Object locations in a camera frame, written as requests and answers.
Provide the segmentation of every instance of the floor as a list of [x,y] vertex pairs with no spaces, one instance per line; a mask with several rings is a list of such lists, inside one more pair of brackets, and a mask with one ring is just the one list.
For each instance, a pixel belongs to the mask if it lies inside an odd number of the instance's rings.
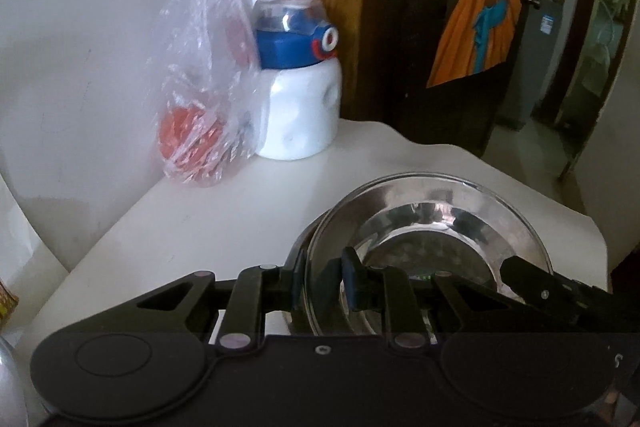
[[575,180],[560,183],[558,176],[574,154],[574,146],[561,135],[534,120],[520,131],[497,125],[482,159],[496,169],[548,198],[584,214]]

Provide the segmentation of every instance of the tabletop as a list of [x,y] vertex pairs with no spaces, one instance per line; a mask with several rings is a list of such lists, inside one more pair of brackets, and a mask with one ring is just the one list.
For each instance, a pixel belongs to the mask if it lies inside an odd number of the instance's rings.
[[[211,188],[156,184],[69,274],[17,351],[28,359],[53,331],[197,270],[223,280],[246,267],[282,264],[305,227],[353,189],[409,171],[452,174],[493,190],[532,224],[555,271],[607,287],[606,245],[589,217],[460,148],[418,145],[381,123],[341,121],[332,146],[311,158],[254,158]],[[285,332],[281,315],[268,318],[268,333]]]

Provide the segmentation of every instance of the red object in plastic bag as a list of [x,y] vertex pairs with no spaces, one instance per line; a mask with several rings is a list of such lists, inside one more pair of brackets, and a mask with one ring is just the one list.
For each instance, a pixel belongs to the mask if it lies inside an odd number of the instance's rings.
[[225,124],[216,120],[208,130],[198,130],[194,143],[187,141],[198,126],[203,126],[205,111],[190,105],[174,107],[164,117],[160,125],[160,152],[164,159],[171,160],[178,171],[194,172],[195,177],[202,177],[213,171],[218,164],[210,163],[210,153],[222,137]]

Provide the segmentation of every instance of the hanging plastic bag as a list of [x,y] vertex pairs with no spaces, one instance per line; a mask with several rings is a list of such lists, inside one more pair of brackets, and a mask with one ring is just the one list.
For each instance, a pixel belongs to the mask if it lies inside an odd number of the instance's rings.
[[167,176],[211,185],[261,146],[270,86],[260,85],[251,0],[169,0],[159,57]]

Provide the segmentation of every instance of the sticker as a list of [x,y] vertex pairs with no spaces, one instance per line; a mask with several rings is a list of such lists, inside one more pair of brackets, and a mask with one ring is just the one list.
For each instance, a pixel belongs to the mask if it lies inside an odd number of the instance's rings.
[[551,35],[551,30],[554,28],[554,18],[551,15],[544,15],[542,22],[540,23],[540,31],[545,35]]

